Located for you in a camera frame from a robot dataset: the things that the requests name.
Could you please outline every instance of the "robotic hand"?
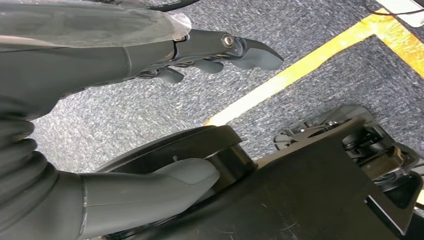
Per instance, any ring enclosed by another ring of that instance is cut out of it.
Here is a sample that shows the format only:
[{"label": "robotic hand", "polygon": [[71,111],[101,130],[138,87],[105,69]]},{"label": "robotic hand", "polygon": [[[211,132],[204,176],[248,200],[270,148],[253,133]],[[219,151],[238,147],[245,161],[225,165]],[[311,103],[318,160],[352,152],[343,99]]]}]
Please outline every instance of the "robotic hand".
[{"label": "robotic hand", "polygon": [[204,159],[147,175],[56,170],[27,139],[28,120],[60,98],[133,78],[178,83],[174,67],[218,73],[223,62],[274,70],[282,58],[263,43],[226,32],[192,30],[181,39],[130,47],[0,46],[0,239],[86,239],[173,216],[219,178]]}]

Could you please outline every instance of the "black cable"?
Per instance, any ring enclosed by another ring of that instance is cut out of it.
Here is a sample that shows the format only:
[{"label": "black cable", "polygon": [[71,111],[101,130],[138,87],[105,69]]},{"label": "black cable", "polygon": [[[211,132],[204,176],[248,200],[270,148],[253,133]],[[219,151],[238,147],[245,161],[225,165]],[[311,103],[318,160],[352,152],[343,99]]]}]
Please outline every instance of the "black cable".
[{"label": "black cable", "polygon": [[[88,1],[103,3],[103,4],[113,4],[113,5],[121,5],[124,2],[124,0],[88,0]],[[154,11],[161,11],[161,12],[169,12],[169,11],[187,7],[188,5],[192,5],[198,1],[200,0],[175,0],[170,3],[163,3],[156,6],[140,6],[140,8],[154,10]]]},{"label": "black cable", "polygon": [[161,11],[161,12],[169,12],[177,9],[181,9],[187,7],[188,5],[192,5],[200,0],[179,0],[171,3],[165,3],[157,6],[147,6],[144,9]]},{"label": "black cable", "polygon": [[367,0],[362,0],[362,6],[370,13],[375,15],[381,15],[381,16],[398,16],[398,15],[407,15],[407,14],[416,14],[424,12],[424,9],[415,10],[415,11],[407,11],[407,12],[400,12],[400,13],[381,13],[371,10],[371,8],[367,5]]},{"label": "black cable", "polygon": [[414,169],[416,169],[416,168],[419,168],[419,167],[422,167],[422,166],[424,166],[424,162],[423,162],[423,163],[420,163],[420,164],[415,165],[413,168],[414,168]]}]

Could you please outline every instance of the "yellow floor marking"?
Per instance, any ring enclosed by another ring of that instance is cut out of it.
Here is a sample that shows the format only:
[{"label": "yellow floor marking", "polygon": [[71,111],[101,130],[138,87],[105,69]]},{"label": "yellow floor marking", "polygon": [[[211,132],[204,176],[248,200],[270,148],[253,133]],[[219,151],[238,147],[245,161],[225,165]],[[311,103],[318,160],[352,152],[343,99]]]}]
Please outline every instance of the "yellow floor marking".
[{"label": "yellow floor marking", "polygon": [[374,26],[377,37],[424,78],[424,43],[393,16],[382,16]]},{"label": "yellow floor marking", "polygon": [[204,125],[225,125],[306,76],[335,54],[377,35],[424,78],[424,44],[392,16],[370,15],[210,118]]},{"label": "yellow floor marking", "polygon": [[424,190],[421,190],[417,202],[424,205]]}]

